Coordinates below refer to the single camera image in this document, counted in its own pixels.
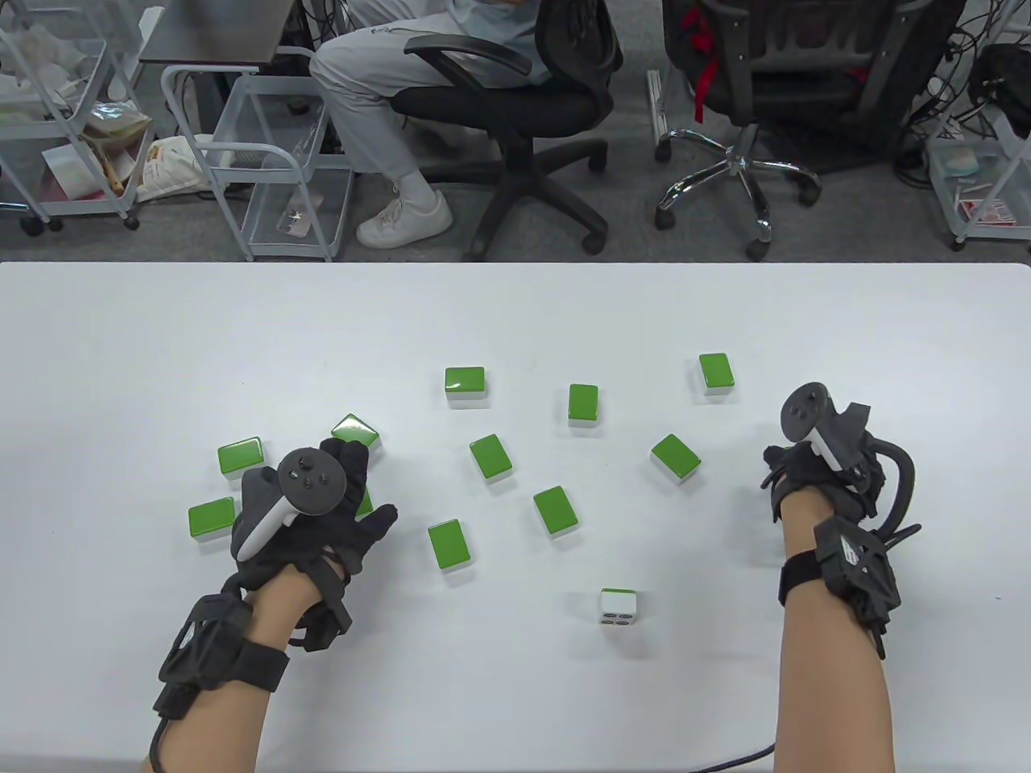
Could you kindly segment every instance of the black office chair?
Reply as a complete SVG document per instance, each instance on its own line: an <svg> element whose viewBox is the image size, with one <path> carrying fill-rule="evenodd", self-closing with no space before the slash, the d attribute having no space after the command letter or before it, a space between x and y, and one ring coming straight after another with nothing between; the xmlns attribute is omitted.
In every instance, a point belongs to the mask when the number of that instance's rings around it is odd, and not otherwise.
<svg viewBox="0 0 1031 773"><path fill-rule="evenodd" d="M740 132L729 146L692 129L667 133L656 148L660 161L669 158L670 138L723 158L666 191L655 210L656 227L675 225L672 206L681 196L732 173L752 200L759 227L746 254L762 260L773 227L753 173L787 173L805 206L817 203L822 188L816 174L796 164L753 157L759 123L803 105L862 117L877 103L909 31L932 1L663 0L670 61L684 71L696 100L726 114Z"/></svg>
<svg viewBox="0 0 1031 773"><path fill-rule="evenodd" d="M523 74L530 72L526 57L496 43L463 35L422 35L404 48L454 86L405 89L391 99L394 109L418 119L486 129L501 148L501 161L423 170L430 182L495 188L464 260L485 259L508 210L524 196L539 199L587 227L581 244L590 255L605 246L605 220L547 175L580 159L588 159L592 172L603 172L608 143L586 139L533 150L534 138L571 137L593 129L612 110L608 78L623 56L604 0L541 0L535 38L552 77L520 89L485 89L447 56L447 52L472 54Z"/></svg>

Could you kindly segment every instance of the green mahjong tile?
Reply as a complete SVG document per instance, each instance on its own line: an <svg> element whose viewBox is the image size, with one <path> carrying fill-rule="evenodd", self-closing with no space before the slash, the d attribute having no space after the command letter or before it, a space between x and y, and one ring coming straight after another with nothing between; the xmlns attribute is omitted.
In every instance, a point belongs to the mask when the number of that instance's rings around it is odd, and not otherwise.
<svg viewBox="0 0 1031 773"><path fill-rule="evenodd" d="M369 488L365 486L365 496L362 497L362 504L358 506L358 512L355 513L355 520L361 520L370 512L372 512L372 497L369 495Z"/></svg>
<svg viewBox="0 0 1031 773"><path fill-rule="evenodd" d="M512 463L505 453L504 447L497 435L488 435L472 443L469 443L473 459L479 465L479 471L488 480L510 472Z"/></svg>
<svg viewBox="0 0 1031 773"><path fill-rule="evenodd" d="M598 421L598 388L587 383L569 384L569 418L573 422Z"/></svg>
<svg viewBox="0 0 1031 773"><path fill-rule="evenodd" d="M251 437L219 448L219 467L223 475L256 467L264 462L265 452L262 450L260 437Z"/></svg>
<svg viewBox="0 0 1031 773"><path fill-rule="evenodd" d="M379 441L379 433L354 413L345 415L340 424L333 428L331 434L345 443L357 440L367 448L371 448Z"/></svg>
<svg viewBox="0 0 1031 773"><path fill-rule="evenodd" d="M710 390L728 390L734 385L734 372L730 369L730 360L722 351L714 355L701 355L698 362L702 366L705 386Z"/></svg>
<svg viewBox="0 0 1031 773"><path fill-rule="evenodd" d="M576 513L573 512L573 506L569 504L569 497L561 485L535 495L533 503L537 506L537 512L540 513L548 534L564 532L579 523Z"/></svg>
<svg viewBox="0 0 1031 773"><path fill-rule="evenodd" d="M697 470L702 463L676 435L667 435L652 449L652 453L680 480Z"/></svg>
<svg viewBox="0 0 1031 773"><path fill-rule="evenodd" d="M205 502L202 505L191 507L188 515L190 536L206 537L232 527L233 522L236 520L236 503L232 497L217 499L213 502Z"/></svg>
<svg viewBox="0 0 1031 773"><path fill-rule="evenodd" d="M458 520L447 520L429 528L430 543L437 557L437 566L441 569L464 564L471 559L469 546L462 534L462 525Z"/></svg>
<svg viewBox="0 0 1031 773"><path fill-rule="evenodd" d="M487 392L487 371L484 368L447 368L444 392L448 395Z"/></svg>

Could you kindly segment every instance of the light blue shirt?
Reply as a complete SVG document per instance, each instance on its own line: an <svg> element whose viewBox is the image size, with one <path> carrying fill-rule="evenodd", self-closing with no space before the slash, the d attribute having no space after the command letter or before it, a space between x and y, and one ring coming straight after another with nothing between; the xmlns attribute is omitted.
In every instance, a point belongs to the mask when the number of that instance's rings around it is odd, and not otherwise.
<svg viewBox="0 0 1031 773"><path fill-rule="evenodd" d="M534 83L548 77L547 68L540 60L533 39L539 7L540 0L523 0L521 3L448 0L448 9L466 35L504 45L529 59L532 64L530 81Z"/></svg>

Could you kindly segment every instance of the forearm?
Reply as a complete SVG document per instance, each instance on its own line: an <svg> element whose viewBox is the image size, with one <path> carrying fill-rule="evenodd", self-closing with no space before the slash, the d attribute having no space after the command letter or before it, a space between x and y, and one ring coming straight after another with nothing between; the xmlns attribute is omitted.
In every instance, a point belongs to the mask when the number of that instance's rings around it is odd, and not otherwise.
<svg viewBox="0 0 1031 773"><path fill-rule="evenodd" d="M814 490L781 504L790 558L816 547L812 530L831 516ZM785 603L775 771L892 773L892 716L880 660L852 609L820 580Z"/></svg>
<svg viewBox="0 0 1031 773"><path fill-rule="evenodd" d="M307 577L289 567L248 601L255 612L246 638L286 650L297 620L319 601L319 594ZM165 732L160 747L165 772L252 773L269 697L240 681L202 692L186 717ZM148 761L142 770L153 773Z"/></svg>

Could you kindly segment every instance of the red strap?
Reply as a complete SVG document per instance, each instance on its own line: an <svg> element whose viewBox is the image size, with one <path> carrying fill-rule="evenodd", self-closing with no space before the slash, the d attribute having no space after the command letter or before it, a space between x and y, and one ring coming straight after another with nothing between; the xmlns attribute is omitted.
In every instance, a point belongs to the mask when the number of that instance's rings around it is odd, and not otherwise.
<svg viewBox="0 0 1031 773"><path fill-rule="evenodd" d="M694 32L691 35L691 45L702 56L709 57L708 67L695 85L695 121L701 124L705 120L705 100L709 90L720 74L720 58L716 49L716 35L709 27L700 8L692 8L680 22L680 30Z"/></svg>

